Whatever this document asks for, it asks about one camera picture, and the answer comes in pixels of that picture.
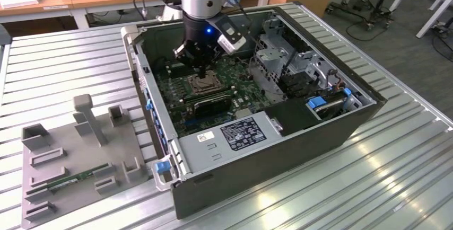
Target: power supply label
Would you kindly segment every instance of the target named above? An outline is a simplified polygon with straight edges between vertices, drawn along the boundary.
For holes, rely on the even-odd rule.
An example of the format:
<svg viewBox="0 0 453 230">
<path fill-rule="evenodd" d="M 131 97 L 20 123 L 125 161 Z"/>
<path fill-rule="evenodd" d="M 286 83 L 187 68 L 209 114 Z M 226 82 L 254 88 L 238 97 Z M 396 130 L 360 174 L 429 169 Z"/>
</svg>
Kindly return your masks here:
<svg viewBox="0 0 453 230">
<path fill-rule="evenodd" d="M 254 118 L 238 121 L 234 124 L 222 127 L 221 130 L 234 151 L 266 140 L 264 131 Z"/>
</svg>

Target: metal stand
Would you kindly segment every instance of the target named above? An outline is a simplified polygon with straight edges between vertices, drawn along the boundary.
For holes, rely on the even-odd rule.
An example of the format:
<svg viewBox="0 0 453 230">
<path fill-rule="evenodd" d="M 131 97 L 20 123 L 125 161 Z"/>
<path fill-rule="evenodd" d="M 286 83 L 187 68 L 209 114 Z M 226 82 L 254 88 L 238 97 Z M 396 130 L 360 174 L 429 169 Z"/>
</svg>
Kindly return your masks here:
<svg viewBox="0 0 453 230">
<path fill-rule="evenodd" d="M 382 11 L 382 4 L 385 0 L 378 0 L 377 5 L 372 11 L 372 14 L 369 15 L 369 23 L 368 23 L 368 30 L 372 30 L 374 27 L 374 24 L 377 23 L 380 18 L 384 18 L 387 20 L 385 27 L 388 28 L 393 22 L 392 19 L 392 11 Z"/>
<path fill-rule="evenodd" d="M 388 28 L 391 26 L 392 22 L 393 22 L 392 11 L 391 10 L 382 11 L 384 1 L 385 0 L 378 0 L 376 7 L 372 8 L 372 13 L 370 13 L 369 19 L 366 21 L 368 31 L 373 29 L 374 24 L 378 21 L 381 21 L 381 19 L 384 19 L 387 21 L 385 28 Z M 336 8 L 345 10 L 345 7 L 348 7 L 348 6 L 338 5 L 336 3 L 330 3 L 326 12 L 328 12 L 328 14 L 330 14 Z M 348 13 L 357 15 L 357 16 L 360 16 L 365 19 L 364 15 L 357 13 L 354 10 L 348 10 Z"/>
</svg>

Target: gray floor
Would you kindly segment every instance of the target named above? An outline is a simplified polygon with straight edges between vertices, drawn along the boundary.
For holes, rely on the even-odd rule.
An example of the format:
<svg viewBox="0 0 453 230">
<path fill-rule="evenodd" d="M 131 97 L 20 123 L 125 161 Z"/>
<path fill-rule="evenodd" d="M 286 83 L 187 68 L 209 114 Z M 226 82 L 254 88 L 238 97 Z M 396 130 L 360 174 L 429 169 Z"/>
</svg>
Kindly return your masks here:
<svg viewBox="0 0 453 230">
<path fill-rule="evenodd" d="M 385 1 L 385 7 L 391 7 L 395 0 Z M 346 28 L 361 19 L 342 11 L 334 11 L 325 15 L 325 21 L 345 37 L 370 55 L 370 57 L 405 82 L 409 87 L 445 113 L 453 118 L 453 63 L 449 62 L 433 49 L 433 33 L 428 32 L 423 39 L 416 37 L 423 25 L 433 15 L 428 10 L 435 0 L 403 0 L 399 9 L 395 11 L 396 22 L 388 31 L 372 42 L 354 40 L 346 34 Z M 447 11 L 441 21 L 453 16 Z M 365 31 L 364 26 L 356 26 L 350 33 L 368 39 L 382 31 L 377 27 L 372 32 Z M 453 37 L 447 41 L 453 46 Z M 447 55 L 449 50 L 436 40 L 436 46 Z"/>
</svg>

